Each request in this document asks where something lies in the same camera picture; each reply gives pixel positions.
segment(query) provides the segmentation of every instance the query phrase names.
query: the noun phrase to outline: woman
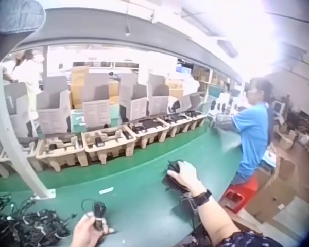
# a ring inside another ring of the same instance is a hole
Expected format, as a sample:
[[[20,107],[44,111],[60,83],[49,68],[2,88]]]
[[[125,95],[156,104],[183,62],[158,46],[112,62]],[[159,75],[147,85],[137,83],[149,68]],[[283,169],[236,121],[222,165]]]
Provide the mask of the woman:
[[[216,116],[217,128],[236,131],[242,139],[243,158],[232,185],[251,179],[271,142],[273,116],[269,104],[272,101],[272,84],[262,78],[252,79],[247,100],[251,107],[235,116]]]
[[[24,51],[21,59],[16,59],[12,77],[14,80],[26,84],[29,109],[31,112],[36,112],[37,94],[41,91],[39,89],[40,71],[32,50]]]

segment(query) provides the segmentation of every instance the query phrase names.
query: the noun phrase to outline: plastic stool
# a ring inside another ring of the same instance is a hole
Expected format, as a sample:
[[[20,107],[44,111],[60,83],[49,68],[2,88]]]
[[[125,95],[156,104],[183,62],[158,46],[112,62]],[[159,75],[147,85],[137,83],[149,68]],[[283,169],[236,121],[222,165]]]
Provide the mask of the plastic stool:
[[[254,174],[251,179],[245,184],[231,185],[226,190],[222,198],[230,199],[235,205],[225,206],[230,211],[237,214],[242,210],[249,200],[256,194],[258,190],[258,181],[256,179],[256,174]]]

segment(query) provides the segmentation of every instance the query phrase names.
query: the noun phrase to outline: sleeve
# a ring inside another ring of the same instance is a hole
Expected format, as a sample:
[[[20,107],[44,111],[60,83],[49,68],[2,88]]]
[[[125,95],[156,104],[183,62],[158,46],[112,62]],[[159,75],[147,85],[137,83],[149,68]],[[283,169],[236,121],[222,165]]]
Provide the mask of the sleeve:
[[[238,132],[254,125],[255,110],[253,108],[248,108],[242,110],[237,115],[232,118],[232,121]]]

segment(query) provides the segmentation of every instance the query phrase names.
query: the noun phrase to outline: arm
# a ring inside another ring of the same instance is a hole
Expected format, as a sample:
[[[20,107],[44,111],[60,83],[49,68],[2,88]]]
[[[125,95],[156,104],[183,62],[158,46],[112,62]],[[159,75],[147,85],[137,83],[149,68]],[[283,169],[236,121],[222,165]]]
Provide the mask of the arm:
[[[180,173],[169,170],[167,174],[176,179],[181,185],[187,187],[193,197],[206,192],[206,188],[197,178],[196,168],[193,165],[184,161],[179,162],[179,166]],[[210,236],[213,246],[230,237],[233,233],[240,232],[227,212],[213,197],[210,197],[209,201],[198,207],[198,212],[201,223]]]

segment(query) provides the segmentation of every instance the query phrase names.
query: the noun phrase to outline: wrist watch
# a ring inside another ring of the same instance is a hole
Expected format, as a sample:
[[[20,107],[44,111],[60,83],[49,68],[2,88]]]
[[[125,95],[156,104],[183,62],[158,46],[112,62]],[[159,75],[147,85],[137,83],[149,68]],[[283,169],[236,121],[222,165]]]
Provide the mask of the wrist watch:
[[[196,197],[191,198],[191,202],[193,204],[194,209],[197,207],[200,207],[201,205],[204,205],[206,202],[209,201],[212,193],[207,189],[206,192],[201,193],[200,195]]]

